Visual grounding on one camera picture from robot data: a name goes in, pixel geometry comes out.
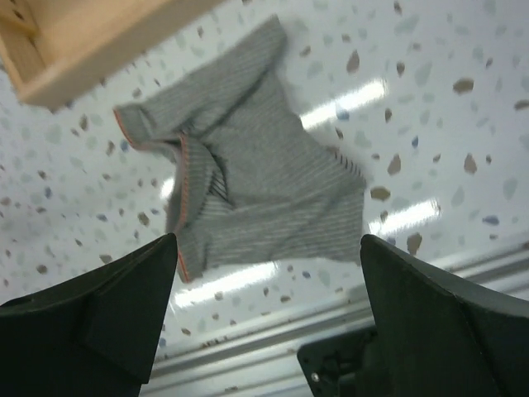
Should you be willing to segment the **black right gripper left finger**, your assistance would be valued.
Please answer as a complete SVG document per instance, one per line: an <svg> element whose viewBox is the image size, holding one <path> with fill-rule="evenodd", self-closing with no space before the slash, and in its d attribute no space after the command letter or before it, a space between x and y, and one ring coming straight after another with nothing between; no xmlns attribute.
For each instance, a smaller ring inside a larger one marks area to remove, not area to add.
<svg viewBox="0 0 529 397"><path fill-rule="evenodd" d="M137 396L148 383L177 263L166 234L1 306L3 396Z"/></svg>

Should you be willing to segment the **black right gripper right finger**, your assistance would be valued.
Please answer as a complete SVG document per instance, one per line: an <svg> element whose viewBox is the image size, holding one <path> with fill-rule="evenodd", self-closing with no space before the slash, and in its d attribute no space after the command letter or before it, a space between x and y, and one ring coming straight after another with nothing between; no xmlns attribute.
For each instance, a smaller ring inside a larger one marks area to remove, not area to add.
<svg viewBox="0 0 529 397"><path fill-rule="evenodd" d="M373 235L360 261L396 396L526 396L528 302Z"/></svg>

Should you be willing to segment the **grey knitted garment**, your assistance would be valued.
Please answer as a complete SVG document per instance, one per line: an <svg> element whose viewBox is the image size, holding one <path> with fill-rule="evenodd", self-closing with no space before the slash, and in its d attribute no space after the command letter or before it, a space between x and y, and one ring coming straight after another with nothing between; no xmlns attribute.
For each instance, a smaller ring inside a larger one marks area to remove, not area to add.
<svg viewBox="0 0 529 397"><path fill-rule="evenodd" d="M132 147L177 165L166 229L185 283L221 265L360 258L365 177L289 107L275 72L286 44L270 17L176 84L114 110Z"/></svg>

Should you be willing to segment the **wooden hanger rack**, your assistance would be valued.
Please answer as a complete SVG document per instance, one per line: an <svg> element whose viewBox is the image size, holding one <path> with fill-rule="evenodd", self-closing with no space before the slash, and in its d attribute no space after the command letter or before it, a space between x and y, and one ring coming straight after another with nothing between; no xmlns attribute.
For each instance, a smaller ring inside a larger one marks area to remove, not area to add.
<svg viewBox="0 0 529 397"><path fill-rule="evenodd" d="M1 60L21 103L55 110L219 3L3 1Z"/></svg>

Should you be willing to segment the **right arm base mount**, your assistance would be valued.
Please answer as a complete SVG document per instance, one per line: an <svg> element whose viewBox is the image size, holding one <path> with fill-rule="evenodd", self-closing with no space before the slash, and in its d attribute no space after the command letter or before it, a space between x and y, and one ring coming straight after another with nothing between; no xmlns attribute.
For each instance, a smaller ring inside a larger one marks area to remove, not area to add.
<svg viewBox="0 0 529 397"><path fill-rule="evenodd" d="M297 359L314 396L391 396L376 327L303 345Z"/></svg>

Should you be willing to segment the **aluminium mounting rail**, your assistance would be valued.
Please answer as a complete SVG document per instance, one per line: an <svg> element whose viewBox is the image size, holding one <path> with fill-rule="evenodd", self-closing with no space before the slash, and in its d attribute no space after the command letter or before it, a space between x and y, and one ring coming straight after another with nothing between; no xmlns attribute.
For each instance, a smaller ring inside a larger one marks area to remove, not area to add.
<svg viewBox="0 0 529 397"><path fill-rule="evenodd" d="M459 277L522 299L528 297L528 238L492 241L434 260ZM330 292L259 316L241 330L216 331L197 344L167 346L143 396L309 396L301 346L373 325L362 270L351 265Z"/></svg>

